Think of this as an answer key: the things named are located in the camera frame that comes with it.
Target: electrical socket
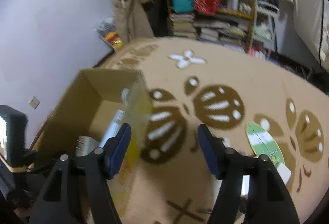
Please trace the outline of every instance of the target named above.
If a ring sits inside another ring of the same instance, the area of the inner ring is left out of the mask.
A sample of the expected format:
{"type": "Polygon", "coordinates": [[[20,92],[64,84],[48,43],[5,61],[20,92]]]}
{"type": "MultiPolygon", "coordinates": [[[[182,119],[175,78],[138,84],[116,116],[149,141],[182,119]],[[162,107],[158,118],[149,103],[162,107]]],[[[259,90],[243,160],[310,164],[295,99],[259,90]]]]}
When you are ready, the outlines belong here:
{"type": "Polygon", "coordinates": [[[29,104],[31,105],[31,107],[33,109],[36,109],[38,107],[38,105],[40,104],[40,101],[35,97],[33,96],[30,101],[29,101],[29,104]]]}

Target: table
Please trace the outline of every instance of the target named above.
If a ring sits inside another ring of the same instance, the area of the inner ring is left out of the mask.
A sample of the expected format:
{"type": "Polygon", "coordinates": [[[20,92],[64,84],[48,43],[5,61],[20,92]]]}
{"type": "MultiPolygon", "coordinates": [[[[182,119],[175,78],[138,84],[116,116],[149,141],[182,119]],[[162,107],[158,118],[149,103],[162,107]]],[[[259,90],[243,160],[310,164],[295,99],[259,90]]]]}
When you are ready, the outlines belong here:
{"type": "Polygon", "coordinates": [[[247,123],[266,129],[292,171],[287,188],[301,223],[327,191],[329,98],[298,76],[247,54],[181,38],[137,40],[102,67],[141,69],[154,102],[124,224],[207,221],[219,184],[196,141],[201,123],[248,156],[253,151],[247,123]]]}

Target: flower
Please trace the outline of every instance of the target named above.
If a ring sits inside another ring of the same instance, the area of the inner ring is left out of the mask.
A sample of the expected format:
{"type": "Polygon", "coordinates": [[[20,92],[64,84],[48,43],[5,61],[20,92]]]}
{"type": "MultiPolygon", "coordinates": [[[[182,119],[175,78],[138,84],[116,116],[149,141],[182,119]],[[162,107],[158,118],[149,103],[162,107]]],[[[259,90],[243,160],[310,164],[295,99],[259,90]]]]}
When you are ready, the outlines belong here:
{"type": "Polygon", "coordinates": [[[202,64],[207,63],[206,60],[193,57],[194,52],[192,50],[186,50],[182,55],[171,54],[168,56],[169,59],[177,61],[176,66],[179,69],[185,69],[190,66],[192,63],[194,64],[202,64]]]}

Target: white wall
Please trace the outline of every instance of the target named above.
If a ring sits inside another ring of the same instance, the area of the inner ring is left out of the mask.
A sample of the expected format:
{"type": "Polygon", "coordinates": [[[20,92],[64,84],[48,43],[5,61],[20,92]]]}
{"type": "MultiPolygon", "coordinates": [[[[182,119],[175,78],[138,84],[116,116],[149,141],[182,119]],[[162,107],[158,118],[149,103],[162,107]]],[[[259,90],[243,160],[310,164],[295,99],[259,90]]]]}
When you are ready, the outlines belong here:
{"type": "Polygon", "coordinates": [[[293,24],[293,5],[287,1],[280,1],[280,17],[275,21],[278,53],[295,60],[308,68],[318,67],[303,40],[296,33],[293,24]]]}
{"type": "Polygon", "coordinates": [[[76,73],[109,52],[92,28],[111,11],[111,0],[0,0],[0,104],[28,115],[27,146],[76,73]]]}

